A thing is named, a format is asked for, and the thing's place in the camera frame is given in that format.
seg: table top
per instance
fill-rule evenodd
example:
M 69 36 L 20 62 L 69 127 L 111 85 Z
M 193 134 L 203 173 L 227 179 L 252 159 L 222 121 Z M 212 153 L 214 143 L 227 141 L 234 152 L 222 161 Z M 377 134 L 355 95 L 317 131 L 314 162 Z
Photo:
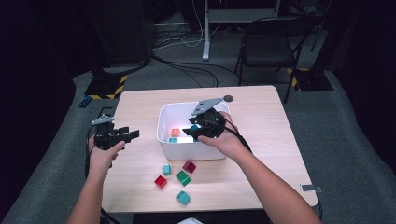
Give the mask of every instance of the table top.
M 187 173 L 191 182 L 183 187 L 176 174 L 185 162 L 166 159 L 157 139 L 162 106 L 224 95 L 233 96 L 233 101 L 226 104 L 254 155 L 311 206 L 317 204 L 315 192 L 300 190 L 301 184 L 309 185 L 311 180 L 276 89 L 249 86 L 124 92 L 113 122 L 116 128 L 140 130 L 140 136 L 113 161 L 105 181 L 103 208 L 107 212 L 134 213 L 262 208 L 245 175 L 229 158 L 193 161 L 196 169 Z M 166 176 L 167 184 L 160 189 L 154 181 L 164 176 L 166 163 L 171 165 L 172 175 Z M 182 190 L 191 197 L 187 205 L 176 198 Z

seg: forearm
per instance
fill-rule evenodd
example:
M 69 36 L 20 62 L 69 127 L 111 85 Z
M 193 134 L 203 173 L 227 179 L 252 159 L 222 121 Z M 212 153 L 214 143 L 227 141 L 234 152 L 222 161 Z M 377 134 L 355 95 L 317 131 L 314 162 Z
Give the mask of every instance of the forearm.
M 100 222 L 103 184 L 104 180 L 88 177 L 67 223 L 97 224 Z
M 274 223 L 320 223 L 303 197 L 250 152 L 242 153 L 235 162 Z

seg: colored block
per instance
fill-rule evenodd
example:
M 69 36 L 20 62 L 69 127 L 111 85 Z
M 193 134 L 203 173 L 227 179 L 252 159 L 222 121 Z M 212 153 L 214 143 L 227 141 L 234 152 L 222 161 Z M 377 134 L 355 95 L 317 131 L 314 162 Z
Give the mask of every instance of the colored block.
M 192 163 L 192 161 L 186 161 L 186 163 L 183 166 L 183 169 L 187 172 L 189 172 L 190 174 L 192 174 L 195 170 L 196 166 L 194 163 Z
M 180 129 L 172 129 L 172 137 L 180 137 Z
M 160 187 L 160 189 L 162 189 L 163 186 L 165 186 L 166 183 L 167 183 L 166 179 L 165 179 L 163 176 L 161 176 L 161 175 L 158 176 L 158 178 L 157 178 L 154 182 L 155 182 L 155 184 L 156 184 L 158 187 Z
M 176 196 L 179 202 L 186 205 L 190 201 L 190 196 L 183 190 Z
M 171 166 L 169 164 L 165 164 L 163 166 L 163 174 L 170 175 L 172 173 Z
M 190 177 L 184 171 L 178 172 L 178 174 L 176 175 L 176 178 L 178 179 L 178 181 L 180 181 L 180 183 L 183 186 L 186 186 L 188 183 L 191 182 Z
M 191 130 L 196 130 L 196 129 L 199 129 L 199 128 L 198 128 L 198 126 L 196 126 L 196 125 L 194 124 L 194 125 L 192 125 L 192 126 L 190 127 L 190 129 L 191 129 Z
M 169 143 L 177 143 L 177 138 L 169 138 Z

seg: green cube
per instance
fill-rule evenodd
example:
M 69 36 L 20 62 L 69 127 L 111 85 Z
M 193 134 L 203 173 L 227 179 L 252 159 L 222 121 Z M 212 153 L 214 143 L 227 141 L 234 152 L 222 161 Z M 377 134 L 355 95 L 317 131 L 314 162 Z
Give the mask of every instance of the green cube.
M 189 178 L 189 176 L 184 171 L 178 172 L 176 177 L 177 177 L 178 181 L 180 181 L 180 183 L 183 186 L 186 186 L 188 183 L 191 182 L 191 179 Z

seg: white container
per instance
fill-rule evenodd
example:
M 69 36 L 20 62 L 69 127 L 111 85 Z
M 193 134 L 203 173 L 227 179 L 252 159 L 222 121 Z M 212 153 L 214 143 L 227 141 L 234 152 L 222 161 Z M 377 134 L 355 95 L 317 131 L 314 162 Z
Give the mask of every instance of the white container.
M 164 105 L 161 108 L 157 138 L 166 159 L 171 161 L 199 161 L 225 158 L 217 148 L 201 142 L 194 142 L 191 136 L 183 132 L 183 129 L 189 129 L 192 126 L 189 119 L 194 117 L 191 113 L 197 105 L 198 102 L 189 102 Z M 214 108 L 217 111 L 230 113 L 229 107 L 223 102 L 215 105 Z M 177 138 L 177 143 L 169 143 L 169 139 L 172 138 L 172 129 L 180 129 L 180 137 Z

